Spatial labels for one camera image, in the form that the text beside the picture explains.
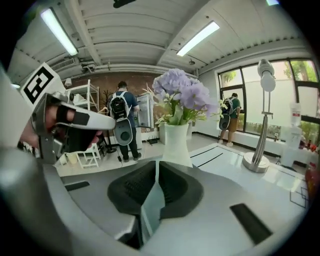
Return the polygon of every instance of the vase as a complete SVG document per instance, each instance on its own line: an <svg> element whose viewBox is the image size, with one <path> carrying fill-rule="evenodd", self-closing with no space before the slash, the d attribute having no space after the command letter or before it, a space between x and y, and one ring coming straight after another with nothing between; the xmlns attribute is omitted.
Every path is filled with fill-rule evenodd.
<svg viewBox="0 0 320 256"><path fill-rule="evenodd" d="M165 146L162 161L192 167L187 147L187 131L189 124L164 124Z"/></svg>

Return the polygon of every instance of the backpack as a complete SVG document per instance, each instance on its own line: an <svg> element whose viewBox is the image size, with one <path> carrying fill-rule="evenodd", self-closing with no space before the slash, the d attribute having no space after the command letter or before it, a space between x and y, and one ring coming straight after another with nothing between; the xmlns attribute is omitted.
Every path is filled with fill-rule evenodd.
<svg viewBox="0 0 320 256"><path fill-rule="evenodd" d="M234 104L233 104L233 102L232 102L235 98L236 98L236 97L226 98L226 99L223 101L223 104L226 105L226 108L221 107L222 115L228 115L228 116L230 116L233 112L235 112Z"/></svg>
<svg viewBox="0 0 320 256"><path fill-rule="evenodd" d="M128 106L128 103L124 97L125 93L126 91L122 92L120 95L117 95L115 92L109 103L111 117L117 122L127 119L130 114L131 107Z"/></svg>

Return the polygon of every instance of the khaki shorts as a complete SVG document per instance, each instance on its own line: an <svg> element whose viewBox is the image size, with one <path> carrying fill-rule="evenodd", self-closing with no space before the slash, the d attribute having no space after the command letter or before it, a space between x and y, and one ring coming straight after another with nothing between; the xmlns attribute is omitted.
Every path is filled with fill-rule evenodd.
<svg viewBox="0 0 320 256"><path fill-rule="evenodd" d="M230 118L230 123L227 130L229 132L234 133L237 130L238 122L239 122L239 118Z"/></svg>

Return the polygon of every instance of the green t-shirt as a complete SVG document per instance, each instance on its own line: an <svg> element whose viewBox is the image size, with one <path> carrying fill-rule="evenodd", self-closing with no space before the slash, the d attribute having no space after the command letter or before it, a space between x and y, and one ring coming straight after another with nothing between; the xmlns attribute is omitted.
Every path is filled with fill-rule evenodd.
<svg viewBox="0 0 320 256"><path fill-rule="evenodd" d="M232 100L232 104L233 104L233 113L230 114L230 118L237 118L237 108L241 108L240 106L240 100L238 100L237 98L234 98Z"/></svg>

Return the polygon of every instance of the fluorescent light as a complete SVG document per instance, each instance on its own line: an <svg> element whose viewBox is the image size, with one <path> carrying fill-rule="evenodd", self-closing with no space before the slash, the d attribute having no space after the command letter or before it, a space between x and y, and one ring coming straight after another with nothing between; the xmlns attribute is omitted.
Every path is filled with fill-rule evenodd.
<svg viewBox="0 0 320 256"><path fill-rule="evenodd" d="M68 35L60 25L58 19L56 18L54 12L51 9L47 9L41 13L41 18L45 24L49 27L51 32L63 45L66 51L71 55L76 55L78 50L75 48L74 44L69 39Z"/></svg>
<svg viewBox="0 0 320 256"><path fill-rule="evenodd" d="M266 0L266 2L268 6L274 6L279 4L278 0Z"/></svg>
<svg viewBox="0 0 320 256"><path fill-rule="evenodd" d="M198 34L196 34L189 42L186 43L181 50L177 52L177 55L184 56L187 52L189 52L193 47L199 44L203 39L207 36L211 35L213 32L217 31L220 27L212 21L209 23L204 29L202 29Z"/></svg>
<svg viewBox="0 0 320 256"><path fill-rule="evenodd" d="M16 88L16 89L19 89L19 88L20 88L20 85L19 85L19 84L15 84L15 83L12 83L11 86L14 87L14 88Z"/></svg>

